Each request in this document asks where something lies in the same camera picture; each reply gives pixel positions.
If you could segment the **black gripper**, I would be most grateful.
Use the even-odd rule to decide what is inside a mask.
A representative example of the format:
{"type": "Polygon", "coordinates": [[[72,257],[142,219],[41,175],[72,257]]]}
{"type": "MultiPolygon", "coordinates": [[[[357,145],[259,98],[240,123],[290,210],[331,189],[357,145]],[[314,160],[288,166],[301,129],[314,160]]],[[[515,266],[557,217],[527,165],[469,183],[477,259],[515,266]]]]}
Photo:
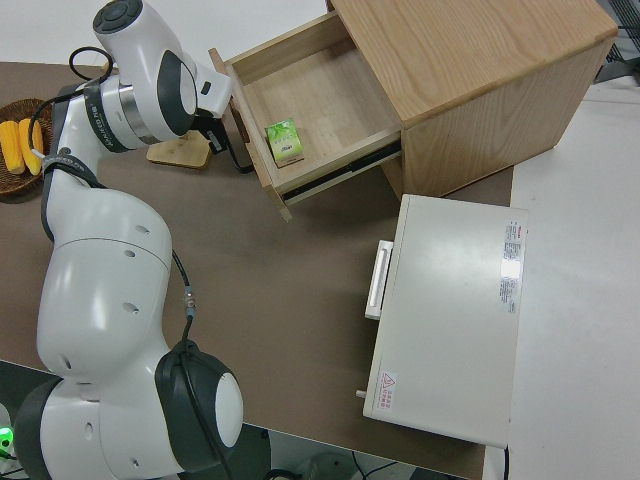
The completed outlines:
{"type": "Polygon", "coordinates": [[[192,123],[192,129],[198,131],[209,142],[209,148],[214,154],[219,154],[228,149],[228,136],[220,118],[196,115],[192,123]]]}

